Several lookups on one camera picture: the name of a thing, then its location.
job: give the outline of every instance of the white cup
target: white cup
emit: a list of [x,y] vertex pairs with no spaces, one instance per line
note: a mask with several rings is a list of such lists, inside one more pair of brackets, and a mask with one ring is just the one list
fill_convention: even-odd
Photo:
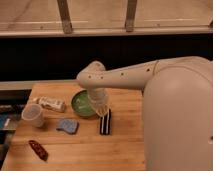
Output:
[[42,107],[39,104],[27,105],[23,109],[21,117],[35,127],[41,127],[44,124]]

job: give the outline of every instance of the black wall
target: black wall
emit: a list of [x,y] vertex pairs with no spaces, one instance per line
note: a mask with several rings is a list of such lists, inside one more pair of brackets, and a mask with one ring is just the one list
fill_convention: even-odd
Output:
[[93,60],[113,69],[154,59],[213,59],[213,34],[0,39],[0,81],[74,79]]

